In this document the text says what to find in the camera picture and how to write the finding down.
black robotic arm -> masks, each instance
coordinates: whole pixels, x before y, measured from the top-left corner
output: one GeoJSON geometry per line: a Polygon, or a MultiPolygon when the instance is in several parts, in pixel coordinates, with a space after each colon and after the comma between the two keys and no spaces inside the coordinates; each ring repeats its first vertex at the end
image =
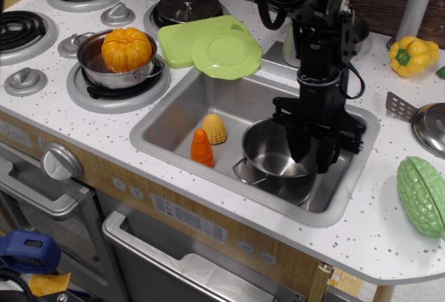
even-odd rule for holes
{"type": "Polygon", "coordinates": [[[355,11],[349,0],[255,0],[265,27],[278,29],[289,17],[300,59],[299,98],[276,97],[275,122],[286,127],[295,161],[309,152],[301,143],[319,141],[318,172],[337,161],[340,150],[358,154],[366,127],[346,110],[350,59],[355,52],[355,11]],[[277,12],[275,21],[269,10],[277,12]]]}

metal pole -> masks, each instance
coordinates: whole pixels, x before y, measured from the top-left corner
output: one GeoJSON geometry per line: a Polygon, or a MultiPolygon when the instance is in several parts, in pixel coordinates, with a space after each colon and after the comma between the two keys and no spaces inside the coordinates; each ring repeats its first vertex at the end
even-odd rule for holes
{"type": "Polygon", "coordinates": [[[417,36],[429,1],[430,0],[408,0],[402,22],[398,29],[396,41],[399,41],[407,35],[417,36]]]}

orange toy carrot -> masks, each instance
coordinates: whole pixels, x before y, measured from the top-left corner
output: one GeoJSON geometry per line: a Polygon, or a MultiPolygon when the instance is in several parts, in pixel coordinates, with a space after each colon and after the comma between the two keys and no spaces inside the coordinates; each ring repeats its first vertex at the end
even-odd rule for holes
{"type": "Polygon", "coordinates": [[[215,166],[215,159],[213,158],[211,144],[203,128],[199,128],[193,135],[193,142],[190,151],[190,158],[192,160],[204,164],[210,168],[215,166]]]}

stainless steel sink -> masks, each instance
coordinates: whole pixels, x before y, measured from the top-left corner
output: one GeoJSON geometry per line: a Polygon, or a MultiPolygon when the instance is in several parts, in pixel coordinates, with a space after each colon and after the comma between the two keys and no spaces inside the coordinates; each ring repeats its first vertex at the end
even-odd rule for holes
{"type": "Polygon", "coordinates": [[[370,112],[347,106],[349,113],[363,122],[363,150],[358,154],[342,152],[338,162],[326,174],[318,175],[309,198],[301,205],[245,184],[237,179],[233,166],[243,156],[241,139],[255,121],[272,116],[274,97],[297,97],[298,89],[252,75],[234,81],[213,79],[193,68],[131,130],[133,146],[220,184],[246,198],[272,207],[310,225],[326,226],[343,215],[364,169],[380,130],[378,119],[370,112]],[[225,123],[228,137],[212,145],[215,167],[192,161],[193,134],[209,113],[218,114],[225,123]]]}

oven handle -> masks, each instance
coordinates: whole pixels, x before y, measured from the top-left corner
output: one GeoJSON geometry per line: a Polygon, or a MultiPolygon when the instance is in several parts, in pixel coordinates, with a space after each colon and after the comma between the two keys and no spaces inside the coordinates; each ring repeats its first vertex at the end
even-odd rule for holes
{"type": "Polygon", "coordinates": [[[209,260],[189,253],[177,260],[123,230],[126,216],[114,211],[104,221],[102,232],[115,246],[129,251],[174,279],[221,302],[277,302],[274,296],[209,260]]]}
{"type": "Polygon", "coordinates": [[[23,200],[58,222],[72,218],[80,208],[79,203],[67,194],[63,194],[55,201],[45,198],[31,187],[15,179],[11,175],[13,171],[14,164],[0,157],[0,186],[9,196],[23,200]]]}

